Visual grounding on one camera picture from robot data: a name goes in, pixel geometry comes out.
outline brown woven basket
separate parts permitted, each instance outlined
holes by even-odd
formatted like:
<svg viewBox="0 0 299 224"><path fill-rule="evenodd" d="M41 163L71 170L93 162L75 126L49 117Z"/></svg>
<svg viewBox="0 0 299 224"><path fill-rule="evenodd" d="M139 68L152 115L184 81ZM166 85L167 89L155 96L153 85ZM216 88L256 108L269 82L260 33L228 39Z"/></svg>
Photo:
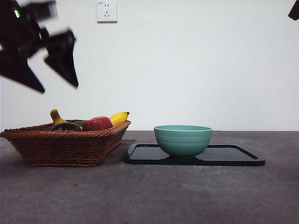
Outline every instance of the brown woven basket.
<svg viewBox="0 0 299 224"><path fill-rule="evenodd" d="M125 121L101 131L75 132L51 131L53 123L49 123L6 129L0 137L15 147L28 166L95 167L121 144L130 124Z"/></svg>

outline white wall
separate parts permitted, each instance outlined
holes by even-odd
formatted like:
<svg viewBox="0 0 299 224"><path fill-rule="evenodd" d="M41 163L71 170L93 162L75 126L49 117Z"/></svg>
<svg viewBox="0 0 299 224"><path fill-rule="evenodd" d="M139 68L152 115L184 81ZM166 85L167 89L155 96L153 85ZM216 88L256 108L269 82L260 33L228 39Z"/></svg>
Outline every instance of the white wall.
<svg viewBox="0 0 299 224"><path fill-rule="evenodd" d="M28 63L39 94L4 77L1 130L129 111L129 130L162 124L214 130L299 130L299 21L295 0L119 0L119 21L97 24L94 0L57 0L51 34L77 42L74 89L43 62Z"/></svg>

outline black tray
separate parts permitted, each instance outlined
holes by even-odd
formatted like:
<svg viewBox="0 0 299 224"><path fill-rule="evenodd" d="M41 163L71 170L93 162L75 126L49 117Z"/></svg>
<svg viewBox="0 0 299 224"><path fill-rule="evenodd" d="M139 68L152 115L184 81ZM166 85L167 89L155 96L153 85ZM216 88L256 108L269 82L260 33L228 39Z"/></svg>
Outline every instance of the black tray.
<svg viewBox="0 0 299 224"><path fill-rule="evenodd" d="M198 166L263 166L265 159L235 145L208 145L191 159L174 159L157 144L133 144L124 155L129 164L198 165Z"/></svg>

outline yellow banana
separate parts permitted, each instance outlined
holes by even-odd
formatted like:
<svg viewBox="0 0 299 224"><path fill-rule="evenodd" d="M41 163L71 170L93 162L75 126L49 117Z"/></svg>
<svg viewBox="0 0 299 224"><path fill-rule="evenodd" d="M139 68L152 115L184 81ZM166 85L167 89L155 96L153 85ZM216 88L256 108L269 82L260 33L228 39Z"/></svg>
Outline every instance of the yellow banana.
<svg viewBox="0 0 299 224"><path fill-rule="evenodd" d="M56 125L56 124L59 124L59 123L62 123L62 122L67 122L66 120L63 120L60 116L59 116L59 113L58 113L58 110L57 109L52 109L50 111L50 115L53 119L53 124Z"/></svg>
<svg viewBox="0 0 299 224"><path fill-rule="evenodd" d="M113 126L120 125L121 123L125 122L128 118L129 112L119 112L112 116L110 116L110 121Z"/></svg>

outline green indicator light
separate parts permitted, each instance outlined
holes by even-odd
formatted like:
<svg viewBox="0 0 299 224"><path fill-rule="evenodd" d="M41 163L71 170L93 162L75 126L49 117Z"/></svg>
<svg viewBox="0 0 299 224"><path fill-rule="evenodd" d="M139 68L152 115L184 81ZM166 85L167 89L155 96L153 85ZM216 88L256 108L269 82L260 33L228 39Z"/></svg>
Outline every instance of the green indicator light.
<svg viewBox="0 0 299 224"><path fill-rule="evenodd" d="M14 14L15 14L15 16L16 16L17 18L20 18L20 17L21 17L18 10L15 10L15 11L14 11Z"/></svg>

